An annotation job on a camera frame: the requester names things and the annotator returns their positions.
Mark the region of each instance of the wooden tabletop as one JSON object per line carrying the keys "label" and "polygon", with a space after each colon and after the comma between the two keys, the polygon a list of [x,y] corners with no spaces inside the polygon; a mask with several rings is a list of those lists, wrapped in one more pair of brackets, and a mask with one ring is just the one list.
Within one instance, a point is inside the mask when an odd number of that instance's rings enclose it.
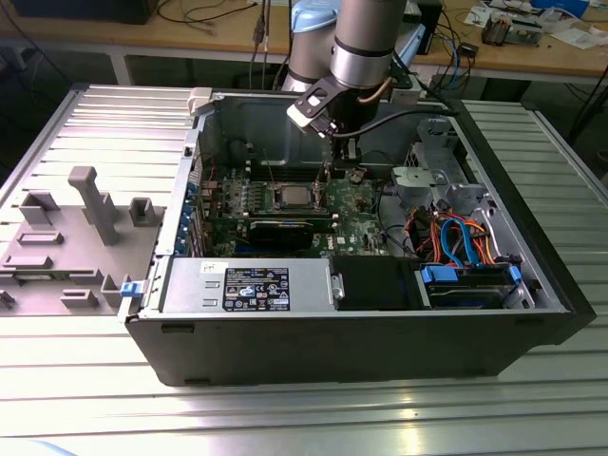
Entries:
{"label": "wooden tabletop", "polygon": [[[190,7],[213,4],[214,0],[183,0]],[[505,45],[492,47],[482,44],[481,28],[464,24],[466,11],[477,5],[475,0],[446,0],[446,13],[452,26],[463,41],[479,47],[476,68],[514,70],[536,73],[599,76],[608,63],[608,49],[592,47],[581,50],[566,45],[550,36],[543,36],[537,47]],[[246,6],[246,0],[226,0],[217,8],[202,9],[193,13],[197,18],[209,17]],[[144,26],[129,26],[96,21],[21,18],[13,17],[34,40],[78,43],[146,46],[153,48],[187,48],[222,51],[251,51],[252,33],[261,7],[231,14],[214,21],[211,32],[191,28],[185,24],[168,22],[158,15]],[[181,19],[180,0],[169,2],[163,9],[166,16]],[[605,21],[608,13],[589,10],[585,20]],[[18,37],[18,32],[0,17],[0,37]],[[286,54],[288,50],[288,11],[286,7],[273,7],[271,13],[271,53]],[[415,64],[448,65],[449,56],[442,42],[433,40],[428,55],[416,56]]]}

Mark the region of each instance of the silver cylinder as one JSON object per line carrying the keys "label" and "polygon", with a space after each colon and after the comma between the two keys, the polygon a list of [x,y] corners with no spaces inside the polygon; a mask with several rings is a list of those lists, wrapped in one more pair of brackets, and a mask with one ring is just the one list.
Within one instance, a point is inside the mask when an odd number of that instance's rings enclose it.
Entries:
{"label": "silver cylinder", "polygon": [[405,7],[406,0],[342,2],[331,64],[340,83],[353,88],[383,83]]}
{"label": "silver cylinder", "polygon": [[324,28],[294,33],[294,45],[289,59],[293,79],[313,84],[330,75],[334,29],[335,24],[331,24]]}
{"label": "silver cylinder", "polygon": [[338,42],[366,51],[395,46],[407,0],[347,0],[342,2],[335,37]]}
{"label": "silver cylinder", "polygon": [[298,81],[294,76],[288,74],[285,78],[285,82],[281,87],[281,90],[285,92],[300,92],[304,93],[306,90],[311,88],[312,84]]}
{"label": "silver cylinder", "polygon": [[335,47],[332,74],[340,83],[353,88],[370,88],[382,84],[387,76],[391,54],[365,57]]}

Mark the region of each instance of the green circuit board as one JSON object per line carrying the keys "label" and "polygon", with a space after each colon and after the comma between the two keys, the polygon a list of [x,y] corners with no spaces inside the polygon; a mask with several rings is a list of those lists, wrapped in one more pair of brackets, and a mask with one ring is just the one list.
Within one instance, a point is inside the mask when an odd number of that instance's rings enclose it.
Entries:
{"label": "green circuit board", "polygon": [[208,204],[210,209],[219,208],[219,211],[209,210],[207,215],[213,237],[210,254],[214,257],[277,257],[277,252],[251,246],[248,239],[250,224],[269,215],[273,219],[304,221],[314,227],[310,248],[280,252],[282,257],[389,254],[387,245],[380,239],[374,207],[377,192],[371,180],[353,183],[348,174],[344,179],[331,180],[324,184],[322,206],[315,211],[304,206],[285,209],[276,202],[275,194],[287,187],[311,186],[311,183],[302,182],[248,181],[239,174],[224,179],[221,192],[214,192],[213,202]]}

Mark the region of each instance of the power supply label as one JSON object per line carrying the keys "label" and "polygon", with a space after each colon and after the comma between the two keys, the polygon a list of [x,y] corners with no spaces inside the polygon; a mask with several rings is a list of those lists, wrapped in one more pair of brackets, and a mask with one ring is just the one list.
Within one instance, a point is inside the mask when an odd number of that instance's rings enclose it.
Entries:
{"label": "power supply label", "polygon": [[287,268],[227,268],[224,286],[226,312],[290,310]]}

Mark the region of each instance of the motherboard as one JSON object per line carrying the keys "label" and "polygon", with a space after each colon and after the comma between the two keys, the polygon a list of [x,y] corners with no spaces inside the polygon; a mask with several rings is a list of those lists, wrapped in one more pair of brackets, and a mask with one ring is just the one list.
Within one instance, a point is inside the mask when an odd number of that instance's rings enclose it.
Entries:
{"label": "motherboard", "polygon": [[201,249],[212,257],[388,255],[365,169],[319,181],[252,180],[218,171],[200,186]]}

